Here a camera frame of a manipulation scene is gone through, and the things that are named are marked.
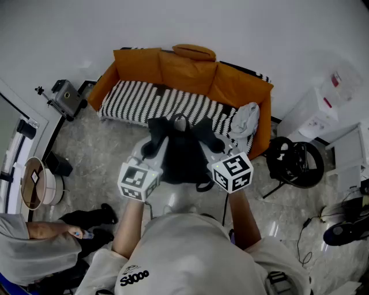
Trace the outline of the clear plastic bag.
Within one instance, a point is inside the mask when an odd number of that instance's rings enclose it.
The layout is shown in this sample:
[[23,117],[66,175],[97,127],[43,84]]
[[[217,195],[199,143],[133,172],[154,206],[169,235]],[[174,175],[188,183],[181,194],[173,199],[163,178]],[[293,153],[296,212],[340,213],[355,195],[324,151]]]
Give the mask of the clear plastic bag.
[[347,61],[339,63],[324,79],[319,92],[331,105],[343,106],[363,84],[359,72]]

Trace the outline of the person's left forearm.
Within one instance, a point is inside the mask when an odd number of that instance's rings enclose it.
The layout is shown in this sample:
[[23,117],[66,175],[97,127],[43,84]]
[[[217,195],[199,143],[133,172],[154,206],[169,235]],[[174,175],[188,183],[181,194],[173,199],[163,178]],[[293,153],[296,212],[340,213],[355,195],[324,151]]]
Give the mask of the person's left forearm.
[[112,242],[112,251],[129,259],[141,239],[144,203],[129,200]]

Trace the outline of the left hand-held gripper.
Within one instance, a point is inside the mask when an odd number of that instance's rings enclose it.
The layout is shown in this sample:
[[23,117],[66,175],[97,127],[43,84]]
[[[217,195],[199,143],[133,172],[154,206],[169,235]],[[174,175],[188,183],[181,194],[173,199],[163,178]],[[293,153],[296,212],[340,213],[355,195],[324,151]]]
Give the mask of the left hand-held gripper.
[[160,185],[160,178],[163,174],[161,166],[169,138],[164,138],[153,158],[143,160],[141,149],[150,140],[151,137],[145,137],[135,144],[127,162],[122,163],[117,181],[122,196],[140,202],[146,202],[152,192]]

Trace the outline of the white shelf unit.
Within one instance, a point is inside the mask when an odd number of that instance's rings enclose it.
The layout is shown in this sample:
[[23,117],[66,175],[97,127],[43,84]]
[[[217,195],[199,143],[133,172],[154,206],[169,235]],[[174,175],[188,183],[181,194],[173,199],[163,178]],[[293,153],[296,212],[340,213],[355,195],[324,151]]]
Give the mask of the white shelf unit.
[[327,175],[337,175],[337,191],[358,189],[362,169],[369,169],[369,124],[359,123],[325,149],[334,150],[335,168]]

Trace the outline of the grey hard-shell suitcase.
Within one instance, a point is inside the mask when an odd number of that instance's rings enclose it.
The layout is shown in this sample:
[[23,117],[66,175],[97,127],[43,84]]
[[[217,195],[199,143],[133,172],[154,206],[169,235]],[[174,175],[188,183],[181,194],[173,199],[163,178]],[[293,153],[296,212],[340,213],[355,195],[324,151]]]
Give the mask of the grey hard-shell suitcase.
[[54,95],[51,99],[52,105],[69,122],[72,122],[80,110],[86,108],[88,104],[69,80],[57,80],[51,91]]

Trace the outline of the small black box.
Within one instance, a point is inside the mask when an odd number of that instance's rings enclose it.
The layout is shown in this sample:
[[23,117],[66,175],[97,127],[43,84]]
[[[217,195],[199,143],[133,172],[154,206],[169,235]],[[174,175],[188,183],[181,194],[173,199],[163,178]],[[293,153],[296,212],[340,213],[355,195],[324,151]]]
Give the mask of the small black box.
[[52,151],[50,151],[46,157],[45,164],[54,175],[68,177],[73,170],[73,167],[70,165],[67,159],[55,154]]

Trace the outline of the black cylinder device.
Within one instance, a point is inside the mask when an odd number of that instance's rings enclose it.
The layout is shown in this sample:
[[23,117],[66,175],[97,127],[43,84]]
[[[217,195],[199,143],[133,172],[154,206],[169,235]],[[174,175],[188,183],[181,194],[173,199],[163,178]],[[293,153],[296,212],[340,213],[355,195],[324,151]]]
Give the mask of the black cylinder device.
[[34,139],[36,135],[36,128],[26,122],[24,119],[20,119],[17,125],[16,131],[28,139]]

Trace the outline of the black selfie stick tripod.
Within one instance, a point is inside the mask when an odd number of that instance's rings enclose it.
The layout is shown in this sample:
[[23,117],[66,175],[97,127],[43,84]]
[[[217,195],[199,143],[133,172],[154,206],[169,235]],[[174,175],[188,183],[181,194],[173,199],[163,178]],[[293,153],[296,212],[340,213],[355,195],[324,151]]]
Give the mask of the black selfie stick tripod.
[[43,89],[43,87],[42,86],[38,86],[37,88],[35,88],[35,91],[36,91],[36,93],[39,95],[39,96],[43,96],[46,100],[47,100],[47,105],[48,106],[53,106],[54,104],[53,104],[53,100],[52,99],[50,99],[46,94],[45,94],[45,92],[44,92],[44,89]]

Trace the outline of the person's light grey shirt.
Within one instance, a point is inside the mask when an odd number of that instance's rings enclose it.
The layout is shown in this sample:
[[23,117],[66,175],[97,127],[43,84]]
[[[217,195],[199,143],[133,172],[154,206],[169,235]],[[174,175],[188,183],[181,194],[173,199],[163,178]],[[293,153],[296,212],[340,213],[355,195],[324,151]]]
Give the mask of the person's light grey shirt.
[[310,295],[307,271],[278,239],[240,249],[212,218],[167,214],[147,224],[131,257],[98,250],[76,295],[271,295],[272,272]]

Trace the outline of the crumpled white cloth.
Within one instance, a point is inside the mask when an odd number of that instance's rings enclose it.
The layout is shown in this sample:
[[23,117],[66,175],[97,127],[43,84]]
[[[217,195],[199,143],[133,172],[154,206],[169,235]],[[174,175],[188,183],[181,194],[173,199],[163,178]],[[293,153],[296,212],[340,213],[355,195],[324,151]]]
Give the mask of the crumpled white cloth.
[[231,131],[228,133],[232,139],[248,138],[255,135],[259,122],[259,105],[255,102],[240,107],[232,118]]

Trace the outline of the small orange pillow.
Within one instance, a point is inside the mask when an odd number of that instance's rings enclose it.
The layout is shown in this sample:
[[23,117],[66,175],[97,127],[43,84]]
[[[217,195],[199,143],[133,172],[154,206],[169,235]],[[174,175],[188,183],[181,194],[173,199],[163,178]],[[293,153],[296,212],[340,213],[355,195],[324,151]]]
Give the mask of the small orange pillow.
[[177,44],[172,47],[174,53],[181,57],[190,58],[197,61],[216,61],[216,54],[214,51],[192,44]]

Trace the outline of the black round folding frame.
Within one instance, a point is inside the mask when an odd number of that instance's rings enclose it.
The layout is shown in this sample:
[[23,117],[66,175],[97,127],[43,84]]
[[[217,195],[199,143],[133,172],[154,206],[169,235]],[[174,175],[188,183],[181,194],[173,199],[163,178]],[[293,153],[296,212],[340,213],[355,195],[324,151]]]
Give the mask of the black round folding frame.
[[289,184],[297,188],[316,186],[324,174],[324,161],[319,150],[309,142],[292,142],[286,137],[270,140],[265,152],[270,177],[279,185],[263,198]]

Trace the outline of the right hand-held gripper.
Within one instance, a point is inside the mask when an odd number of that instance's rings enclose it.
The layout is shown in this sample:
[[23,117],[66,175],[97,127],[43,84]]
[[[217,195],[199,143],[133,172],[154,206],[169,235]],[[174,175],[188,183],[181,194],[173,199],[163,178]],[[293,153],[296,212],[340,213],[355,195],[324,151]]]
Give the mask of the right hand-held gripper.
[[221,134],[215,136],[223,141],[225,145],[223,152],[212,152],[201,142],[211,179],[227,193],[239,191],[250,185],[254,168],[246,153],[241,152],[228,137]]

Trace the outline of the person's right forearm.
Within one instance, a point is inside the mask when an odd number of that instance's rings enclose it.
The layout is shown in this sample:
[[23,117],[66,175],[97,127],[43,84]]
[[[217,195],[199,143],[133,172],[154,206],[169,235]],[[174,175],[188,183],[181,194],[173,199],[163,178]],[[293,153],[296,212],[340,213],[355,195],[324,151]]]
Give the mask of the person's right forearm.
[[235,244],[240,249],[245,250],[261,240],[259,228],[243,190],[231,193],[228,200],[234,227]]

